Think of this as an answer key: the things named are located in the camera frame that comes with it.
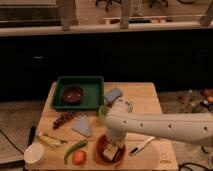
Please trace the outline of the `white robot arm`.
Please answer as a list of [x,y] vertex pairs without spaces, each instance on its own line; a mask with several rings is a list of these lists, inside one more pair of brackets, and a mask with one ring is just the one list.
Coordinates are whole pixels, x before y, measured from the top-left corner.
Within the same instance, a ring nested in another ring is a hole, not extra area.
[[105,117],[109,137],[114,142],[127,133],[144,134],[205,147],[213,147],[213,114],[132,113],[132,104],[118,99]]

